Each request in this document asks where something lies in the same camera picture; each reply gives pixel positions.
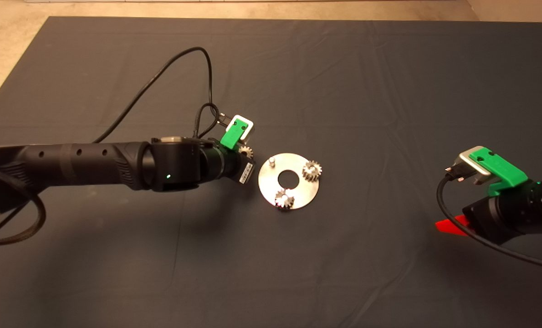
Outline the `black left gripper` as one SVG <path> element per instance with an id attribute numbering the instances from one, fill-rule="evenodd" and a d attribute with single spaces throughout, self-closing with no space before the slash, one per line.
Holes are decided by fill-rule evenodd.
<path id="1" fill-rule="evenodd" d="M 237 149 L 227 148 L 221 143 L 214 143 L 214 148 L 217 153 L 214 179 L 226 177 L 238 184 L 247 184 L 255 170 L 254 150 L 241 143 Z"/>

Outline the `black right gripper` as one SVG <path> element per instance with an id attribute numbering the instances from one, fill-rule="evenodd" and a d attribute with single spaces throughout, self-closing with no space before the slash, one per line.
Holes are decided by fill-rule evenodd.
<path id="1" fill-rule="evenodd" d="M 514 237 L 542 233 L 542 181 L 527 181 L 462 209 L 454 219 L 477 235 L 502 245 Z M 467 236 L 452 220 L 435 223 L 442 233 Z"/>

